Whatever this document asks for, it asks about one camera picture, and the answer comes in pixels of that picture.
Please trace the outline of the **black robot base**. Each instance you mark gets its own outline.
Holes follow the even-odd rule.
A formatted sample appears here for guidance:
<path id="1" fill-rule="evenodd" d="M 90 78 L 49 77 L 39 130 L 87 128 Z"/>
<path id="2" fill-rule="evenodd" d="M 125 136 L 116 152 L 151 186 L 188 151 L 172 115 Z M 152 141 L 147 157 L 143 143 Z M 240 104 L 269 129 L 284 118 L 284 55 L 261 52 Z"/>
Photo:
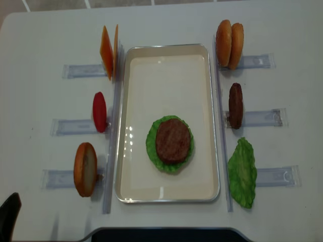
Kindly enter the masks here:
<path id="1" fill-rule="evenodd" d="M 104 228 L 86 241 L 251 241 L 232 228 Z"/>

